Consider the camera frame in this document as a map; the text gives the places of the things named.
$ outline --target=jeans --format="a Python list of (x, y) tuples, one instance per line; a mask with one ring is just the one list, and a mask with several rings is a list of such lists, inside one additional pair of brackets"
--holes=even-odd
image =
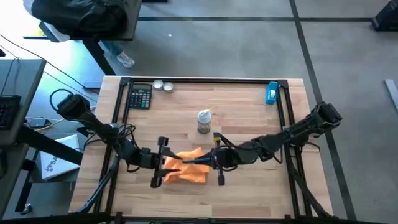
[(114, 56), (119, 56), (123, 52), (122, 47), (114, 41), (102, 41), (102, 44)]

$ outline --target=black keyboard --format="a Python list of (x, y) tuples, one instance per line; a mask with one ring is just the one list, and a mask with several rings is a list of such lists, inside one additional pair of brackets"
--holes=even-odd
[(10, 130), (19, 109), (20, 96), (0, 96), (0, 130)]

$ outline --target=person's leg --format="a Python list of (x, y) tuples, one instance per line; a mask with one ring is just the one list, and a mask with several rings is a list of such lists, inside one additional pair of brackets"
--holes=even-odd
[(129, 56), (124, 53), (122, 47), (113, 42), (113, 41), (102, 41), (103, 45), (105, 48), (107, 48), (108, 51), (111, 52), (112, 55), (114, 55), (120, 63), (123, 64), (126, 68), (131, 68), (135, 62), (133, 59), (131, 59)]
[(113, 41), (102, 41), (102, 44), (115, 57), (119, 56), (123, 52), (121, 46)]

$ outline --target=white shoe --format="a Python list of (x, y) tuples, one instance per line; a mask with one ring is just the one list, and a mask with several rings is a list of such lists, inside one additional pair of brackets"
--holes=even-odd
[(131, 59), (129, 56), (127, 56), (126, 53), (124, 52), (121, 52), (116, 58), (126, 68), (131, 68), (135, 64), (135, 61)]

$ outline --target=small blue box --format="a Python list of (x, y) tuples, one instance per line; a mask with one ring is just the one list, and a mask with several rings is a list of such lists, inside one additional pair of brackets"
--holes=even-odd
[(276, 101), (278, 82), (271, 81), (266, 91), (266, 104), (273, 105)]

